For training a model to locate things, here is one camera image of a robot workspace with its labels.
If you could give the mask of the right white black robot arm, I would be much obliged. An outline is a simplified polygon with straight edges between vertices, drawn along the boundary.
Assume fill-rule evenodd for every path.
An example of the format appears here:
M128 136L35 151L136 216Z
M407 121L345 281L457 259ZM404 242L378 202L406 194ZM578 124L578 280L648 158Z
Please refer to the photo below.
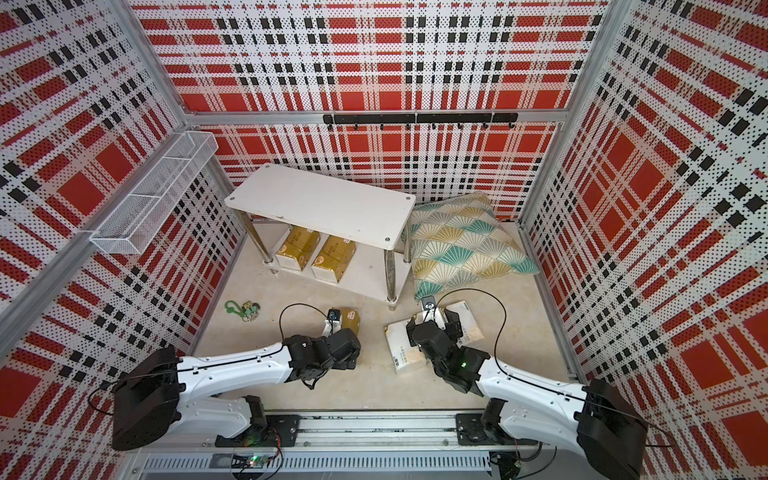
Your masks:
M489 440L534 440L581 455L607 479L640 477L649 424L614 386L601 379L563 383L514 368L459 345L459 326L457 316L446 325L412 319L406 332L437 377L487 398L481 421Z

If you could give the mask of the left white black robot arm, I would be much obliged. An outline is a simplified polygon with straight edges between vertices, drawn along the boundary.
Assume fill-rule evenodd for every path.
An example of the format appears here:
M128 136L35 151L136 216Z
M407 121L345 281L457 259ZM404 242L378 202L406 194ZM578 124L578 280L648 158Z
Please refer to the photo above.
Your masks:
M213 357L179 357L165 347L116 382L111 446L129 451L198 433L235 438L258 425L262 409L251 397L226 400L225 393L294 381L311 387L331 370L355 369L360 352L349 328Z

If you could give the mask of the gold tissue pack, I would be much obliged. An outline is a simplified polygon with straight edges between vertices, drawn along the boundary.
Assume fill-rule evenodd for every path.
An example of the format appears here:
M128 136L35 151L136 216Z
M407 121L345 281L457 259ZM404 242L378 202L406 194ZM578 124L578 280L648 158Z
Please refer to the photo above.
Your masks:
M328 283L339 283L356 249L356 243L352 240L329 236L312 263L314 277Z
M281 268L303 271L320 240L320 233L300 226L292 226L276 252Z
M349 329L355 335L359 334L361 318L357 310L350 307L340 307L340 308L331 308L331 309L339 309L341 311L342 326L340 330Z

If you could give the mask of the white tissue pack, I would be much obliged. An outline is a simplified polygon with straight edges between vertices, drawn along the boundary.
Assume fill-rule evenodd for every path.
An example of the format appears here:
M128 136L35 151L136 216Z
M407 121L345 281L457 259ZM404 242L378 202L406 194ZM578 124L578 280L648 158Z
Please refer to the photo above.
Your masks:
M407 334L408 320L401 320L384 328L385 337L397 375L423 369L427 360L423 353L410 345Z
M418 315L416 324L425 322L433 322L439 329L445 329L445 320L440 308L435 307L428 310L422 310Z
M454 303L448 307L448 310L457 313L459 316L462 328L462 336L457 340L459 346L475 347L485 339L466 301Z

